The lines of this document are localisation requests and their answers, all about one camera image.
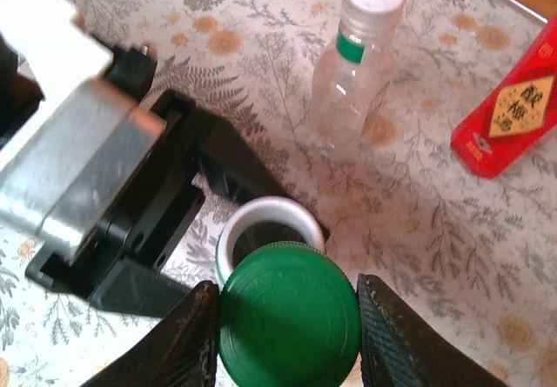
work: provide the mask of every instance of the green cap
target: green cap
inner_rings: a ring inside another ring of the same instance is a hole
[[[339,387],[359,353],[356,293],[306,244],[269,244],[246,257],[218,314],[220,358],[241,387]]]

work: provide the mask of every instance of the table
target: table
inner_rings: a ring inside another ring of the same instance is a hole
[[[109,40],[157,45],[147,103],[174,87],[233,121],[331,227],[328,255],[353,282],[383,277],[509,384],[557,385],[554,134],[493,181],[471,176],[448,146],[540,26],[497,0],[408,0],[394,40],[399,74],[370,148],[333,163],[304,144],[304,122],[341,0],[73,1]],[[234,209],[207,194],[165,269],[187,284],[214,279],[216,237]],[[156,323],[38,289],[23,276],[38,248],[0,229],[0,387],[78,386]],[[231,383],[220,373],[218,385]],[[346,385],[361,385],[357,371]]]

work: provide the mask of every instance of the gold diamond label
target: gold diamond label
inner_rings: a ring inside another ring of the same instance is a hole
[[[520,135],[543,126],[555,76],[508,85],[495,102],[489,137]]]

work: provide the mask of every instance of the silver metal plate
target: silver metal plate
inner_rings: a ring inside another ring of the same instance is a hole
[[[0,171],[0,218],[72,261],[164,130],[102,80],[77,88]]]

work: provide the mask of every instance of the clear plastic bottle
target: clear plastic bottle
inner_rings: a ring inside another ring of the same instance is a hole
[[[331,157],[353,155],[384,101],[397,63],[390,44],[405,0],[344,0],[339,32],[317,61],[308,126]]]

